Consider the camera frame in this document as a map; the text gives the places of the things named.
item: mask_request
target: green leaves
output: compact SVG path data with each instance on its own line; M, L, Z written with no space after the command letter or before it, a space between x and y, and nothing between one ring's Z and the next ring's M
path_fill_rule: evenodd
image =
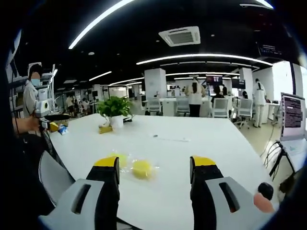
M110 97L109 100L99 102L97 109L100 115L104 116L127 116L131 115L130 106L132 103L125 97Z

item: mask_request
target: white flower pot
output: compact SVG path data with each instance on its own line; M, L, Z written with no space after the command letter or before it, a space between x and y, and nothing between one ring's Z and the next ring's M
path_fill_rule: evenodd
M117 128L123 128L124 127L124 120L123 116L113 116L110 118L110 123L112 128L117 129Z

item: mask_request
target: black ceiling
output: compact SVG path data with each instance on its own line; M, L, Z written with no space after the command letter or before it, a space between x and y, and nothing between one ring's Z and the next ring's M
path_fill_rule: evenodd
M189 57L136 65L139 61L171 55L220 53L271 63L278 61L260 58L256 42L274 45L283 52L283 59L297 61L294 41L274 11L239 5L260 5L255 0L135 0L97 24L74 49L68 49L92 20L117 2L119 0L47 0L24 23L15 58L20 75L26 75L27 65L31 62L41 61L45 68L56 64L59 69L55 77L56 88L68 89L71 86L63 85L66 79L85 81L112 71L90 83L79 84L79 87L110 84L141 77L144 70L168 63L219 61L267 67L245 60L216 57ZM185 26L199 27L201 44L169 47L158 35L161 31ZM238 66L193 63L162 68L166 73L230 72Z

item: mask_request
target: potted plant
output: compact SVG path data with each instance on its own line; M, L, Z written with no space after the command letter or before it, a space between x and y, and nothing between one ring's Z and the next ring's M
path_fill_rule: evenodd
M113 128L121 128L124 126L123 116L131 115L130 106L131 102L127 98L112 96L104 102L99 102L97 109L101 116L109 117Z

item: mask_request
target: face mask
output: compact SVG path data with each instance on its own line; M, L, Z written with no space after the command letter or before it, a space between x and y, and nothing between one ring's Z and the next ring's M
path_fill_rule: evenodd
M31 82L34 86L38 86L40 84L40 79L31 79Z

